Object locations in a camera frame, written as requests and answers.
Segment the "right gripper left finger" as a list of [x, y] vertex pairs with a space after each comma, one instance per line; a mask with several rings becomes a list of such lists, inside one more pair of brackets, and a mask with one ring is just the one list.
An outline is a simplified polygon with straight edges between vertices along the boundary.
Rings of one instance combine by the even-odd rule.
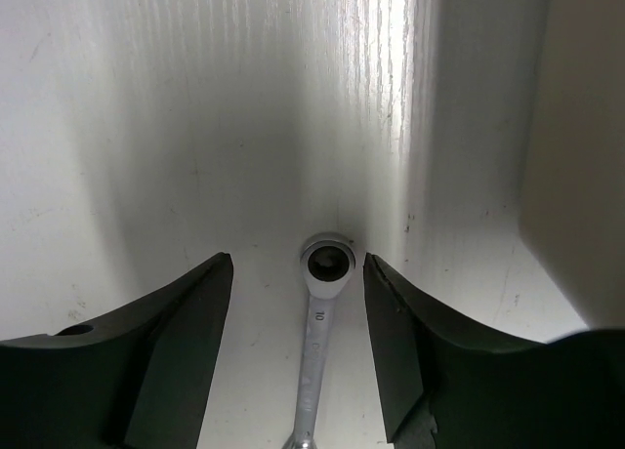
[[55, 335], [1, 345], [5, 448], [193, 448], [233, 280], [220, 253]]

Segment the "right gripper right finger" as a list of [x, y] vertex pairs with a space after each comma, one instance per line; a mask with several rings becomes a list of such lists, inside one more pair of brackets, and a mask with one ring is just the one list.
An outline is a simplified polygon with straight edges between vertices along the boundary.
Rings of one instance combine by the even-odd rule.
[[541, 344], [488, 327], [380, 257], [364, 297], [387, 440], [396, 448], [620, 448], [624, 333]]

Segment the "beige cantilever toolbox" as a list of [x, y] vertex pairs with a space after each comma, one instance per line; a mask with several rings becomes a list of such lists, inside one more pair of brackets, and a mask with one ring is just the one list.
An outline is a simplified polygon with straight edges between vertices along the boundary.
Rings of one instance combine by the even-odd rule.
[[624, 324], [624, 0], [550, 0], [521, 237], [583, 321]]

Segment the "small combination wrench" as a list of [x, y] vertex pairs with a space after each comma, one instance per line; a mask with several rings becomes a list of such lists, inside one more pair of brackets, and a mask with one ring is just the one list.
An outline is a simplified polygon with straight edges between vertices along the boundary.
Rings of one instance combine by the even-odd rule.
[[284, 446], [314, 448], [314, 430], [336, 300], [349, 283], [356, 255], [349, 240], [332, 232], [307, 241], [300, 257], [309, 293], [294, 424]]

